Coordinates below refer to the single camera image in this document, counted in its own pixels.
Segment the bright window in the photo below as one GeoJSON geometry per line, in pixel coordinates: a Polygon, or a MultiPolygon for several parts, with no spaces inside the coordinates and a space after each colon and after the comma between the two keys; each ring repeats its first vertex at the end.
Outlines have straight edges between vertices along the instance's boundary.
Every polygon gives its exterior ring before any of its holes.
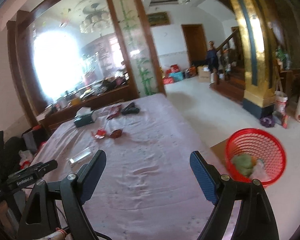
{"type": "Polygon", "coordinates": [[[34,40],[34,66],[44,93],[53,100],[82,80],[79,50],[74,38],[50,31],[34,40]]]}

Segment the red plastic basket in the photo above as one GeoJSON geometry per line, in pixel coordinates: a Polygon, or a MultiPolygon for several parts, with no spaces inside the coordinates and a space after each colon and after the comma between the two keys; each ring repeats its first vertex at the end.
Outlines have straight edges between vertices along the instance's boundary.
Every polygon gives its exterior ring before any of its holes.
{"type": "Polygon", "coordinates": [[[269,181],[262,181],[263,186],[276,182],[286,167],[286,154],[281,143],[273,135],[260,129],[239,130],[231,135],[226,145],[226,168],[232,179],[250,182],[251,180],[241,175],[231,163],[232,157],[241,153],[248,153],[257,159],[262,159],[266,173],[271,178],[269,181]]]}

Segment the metal screw head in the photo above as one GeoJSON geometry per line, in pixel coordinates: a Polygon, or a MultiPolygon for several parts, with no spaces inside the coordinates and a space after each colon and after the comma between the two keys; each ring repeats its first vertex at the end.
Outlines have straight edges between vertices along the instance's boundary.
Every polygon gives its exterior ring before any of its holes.
{"type": "Polygon", "coordinates": [[[67,179],[69,179],[69,180],[74,180],[74,179],[75,179],[75,174],[70,173],[70,174],[67,176],[67,179]]]}
{"type": "Polygon", "coordinates": [[[224,181],[228,181],[230,179],[230,177],[226,174],[222,174],[221,179],[224,180],[224,181]]]}
{"type": "Polygon", "coordinates": [[[258,180],[258,179],[254,179],[252,182],[254,185],[257,185],[257,186],[259,186],[261,184],[260,180],[258,180]]]}
{"type": "Polygon", "coordinates": [[[37,181],[37,185],[42,185],[44,183],[44,179],[39,179],[38,181],[37,181]]]}

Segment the tiled floor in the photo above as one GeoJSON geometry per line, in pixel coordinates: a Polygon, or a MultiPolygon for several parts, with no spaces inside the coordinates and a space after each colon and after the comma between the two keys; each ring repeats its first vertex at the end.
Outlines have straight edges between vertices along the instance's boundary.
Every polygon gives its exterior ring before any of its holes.
{"type": "Polygon", "coordinates": [[[242,107],[199,83],[197,77],[165,86],[168,99],[189,121],[209,147],[243,128],[260,128],[277,137],[287,155],[282,177],[266,189],[276,218],[280,240],[289,239],[300,224],[300,124],[293,117],[288,128],[262,127],[242,107]]]}

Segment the pink bed sheet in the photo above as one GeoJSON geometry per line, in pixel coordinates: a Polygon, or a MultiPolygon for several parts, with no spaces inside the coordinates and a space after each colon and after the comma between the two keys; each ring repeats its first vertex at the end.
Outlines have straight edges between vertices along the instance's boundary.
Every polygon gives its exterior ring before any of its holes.
{"type": "MultiPolygon", "coordinates": [[[[97,110],[95,123],[76,128],[62,124],[33,163],[55,159],[58,168],[45,176],[61,180],[80,167],[67,163],[86,147],[106,152],[107,164],[92,198],[83,206],[96,231],[112,239],[195,240],[213,205],[207,201],[189,165],[198,150],[221,174],[224,167],[162,94],[134,101],[139,114],[107,121],[109,107],[97,110]],[[117,139],[95,140],[91,131],[123,129],[117,139]]],[[[224,239],[230,239],[238,216],[235,204],[224,239]]]]}

